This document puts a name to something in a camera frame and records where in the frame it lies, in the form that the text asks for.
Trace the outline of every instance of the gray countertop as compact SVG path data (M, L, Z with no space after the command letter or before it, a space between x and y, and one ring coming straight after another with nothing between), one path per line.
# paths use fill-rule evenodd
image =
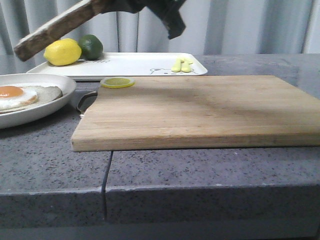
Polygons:
M207 75L275 75L320 99L320 54L196 58ZM0 63L1 74L34 67L32 60L13 56L1 56ZM101 186L110 152L72 152L70 143L80 121L74 105L98 86L78 82L73 102L56 113L0 130L0 227L102 222ZM107 220L303 218L316 231L319 169L320 147L115 151L105 189ZM33 216L21 214L26 206Z

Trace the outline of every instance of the knife handle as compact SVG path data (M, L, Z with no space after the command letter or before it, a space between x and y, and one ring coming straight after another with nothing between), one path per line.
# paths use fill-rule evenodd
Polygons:
M113 0L82 0L54 17L34 33L22 38L14 52L22 61L32 58L54 41L90 20L111 5Z

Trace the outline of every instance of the lemon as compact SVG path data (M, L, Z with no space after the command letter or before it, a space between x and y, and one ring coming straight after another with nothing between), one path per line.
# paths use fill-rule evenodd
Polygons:
M81 37L78 44L82 50L82 56L87 60L97 60L104 50L102 42L92 34Z
M43 57L55 66L73 64L81 56L81 48L76 40L65 38L51 43L45 48Z
M130 87L135 84L135 80L124 76L107 77L100 81L102 87L110 89L120 89Z

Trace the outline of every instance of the curtain fold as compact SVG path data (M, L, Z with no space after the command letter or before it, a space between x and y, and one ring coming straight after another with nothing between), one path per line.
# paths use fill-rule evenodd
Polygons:
M21 38L77 2L0 0L0 54L13 54ZM314 37L320 34L314 27L320 23L319 0L187 0L180 13L186 29L172 40L146 7L136 14L99 14L63 38L78 40L93 34L102 41L105 52L194 55L297 54L308 52L319 41ZM37 64L44 62L42 53L35 57Z

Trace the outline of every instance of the plate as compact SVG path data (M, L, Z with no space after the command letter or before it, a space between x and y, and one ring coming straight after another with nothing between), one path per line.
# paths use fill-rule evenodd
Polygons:
M172 72L171 67L179 57L192 60L191 72ZM173 52L105 52L101 59L78 60L66 66L44 62L28 73L68 76L75 80L100 81L113 76L197 76L208 70L191 54Z
M56 112L68 103L73 92L76 90L76 82L70 77L41 73L0 75L0 86L5 85L42 87L57 86L62 90L63 96L40 106L0 114L0 129L26 124Z

